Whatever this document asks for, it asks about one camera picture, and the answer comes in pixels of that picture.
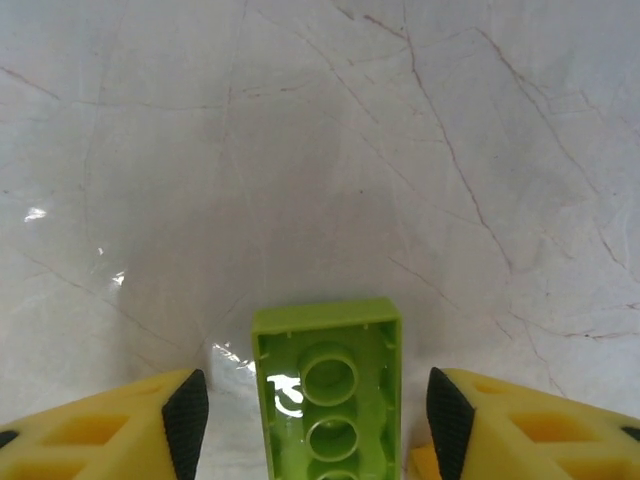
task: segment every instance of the lego brick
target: lego brick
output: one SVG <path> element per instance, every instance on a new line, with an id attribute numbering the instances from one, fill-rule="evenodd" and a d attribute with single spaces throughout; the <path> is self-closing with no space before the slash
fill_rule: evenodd
<path id="1" fill-rule="evenodd" d="M 1 480 L 193 480 L 209 403 L 178 370 L 0 427 Z"/>
<path id="2" fill-rule="evenodd" d="M 388 299 L 256 313 L 271 480 L 400 478 L 401 318 Z"/>
<path id="3" fill-rule="evenodd" d="M 456 369 L 427 416 L 444 480 L 640 480 L 640 420 Z"/>

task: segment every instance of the rectangular hole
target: rectangular hole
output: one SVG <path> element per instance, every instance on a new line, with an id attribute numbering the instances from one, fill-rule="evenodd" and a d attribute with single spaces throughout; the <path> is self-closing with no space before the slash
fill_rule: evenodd
<path id="1" fill-rule="evenodd" d="M 282 445 L 280 437 L 271 431 L 269 432 L 269 441 L 271 442 L 271 464 L 273 466 L 273 478 L 282 478 Z"/>
<path id="2" fill-rule="evenodd" d="M 7 480 L 71 480 L 83 468 L 80 462 L 25 462 L 14 466 Z"/>
<path id="3" fill-rule="evenodd" d="M 389 349 L 396 348 L 396 323 L 381 323 L 379 329 L 380 334 L 382 335 L 384 346 Z"/>
<path id="4" fill-rule="evenodd" d="M 573 480 L 632 480 L 625 473 L 626 465 L 622 459 L 562 459 L 558 465 Z"/>
<path id="5" fill-rule="evenodd" d="M 267 422 L 269 425 L 276 420 L 276 387 L 273 382 L 262 379 L 262 391 L 264 392 L 264 403 L 267 411 Z"/>
<path id="6" fill-rule="evenodd" d="M 382 445 L 382 451 L 384 452 L 387 462 L 393 463 L 395 458 L 395 442 L 387 428 L 384 429 L 380 436 L 380 445 Z"/>
<path id="7" fill-rule="evenodd" d="M 125 415 L 87 415 L 58 427 L 44 445 L 104 445 L 127 422 Z"/>
<path id="8" fill-rule="evenodd" d="M 392 368 L 393 365 L 386 365 L 380 372 L 380 390 L 382 391 L 387 408 L 393 408 L 395 405 L 395 371 L 392 372 Z"/>
<path id="9" fill-rule="evenodd" d="M 597 440 L 578 419 L 565 413 L 521 413 L 511 415 L 510 418 L 527 437 L 536 443 Z"/>

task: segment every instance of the white marble surface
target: white marble surface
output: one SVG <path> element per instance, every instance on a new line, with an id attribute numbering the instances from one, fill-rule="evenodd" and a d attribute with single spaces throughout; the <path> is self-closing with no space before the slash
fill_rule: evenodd
<path id="1" fill-rule="evenodd" d="M 0 422 L 204 365 L 199 478 L 264 479 L 252 312 L 373 295 L 405 315 L 405 446 L 433 365 L 640 416 L 639 24 L 0 0 Z"/>

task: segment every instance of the black rubber pad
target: black rubber pad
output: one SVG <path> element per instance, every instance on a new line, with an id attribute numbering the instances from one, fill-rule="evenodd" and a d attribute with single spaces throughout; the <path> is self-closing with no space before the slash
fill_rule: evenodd
<path id="1" fill-rule="evenodd" d="M 208 416 L 204 373 L 194 370 L 162 407 L 164 430 L 178 480 L 193 480 L 196 476 Z"/>
<path id="2" fill-rule="evenodd" d="M 0 448 L 14 440 L 18 435 L 19 433 L 14 430 L 5 430 L 4 432 L 0 432 Z"/>
<path id="3" fill-rule="evenodd" d="M 445 373 L 431 369 L 427 418 L 442 480 L 459 480 L 469 445 L 475 410 Z"/>
<path id="4" fill-rule="evenodd" d="M 631 438 L 640 442 L 640 428 L 635 427 L 622 427 L 622 431 L 629 435 Z"/>

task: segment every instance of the lime green lego brick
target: lime green lego brick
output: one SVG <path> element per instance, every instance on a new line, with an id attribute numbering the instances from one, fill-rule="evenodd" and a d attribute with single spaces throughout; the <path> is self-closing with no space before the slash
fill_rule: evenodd
<path id="1" fill-rule="evenodd" d="M 256 313 L 271 480 L 400 478 L 402 323 L 386 298 Z"/>

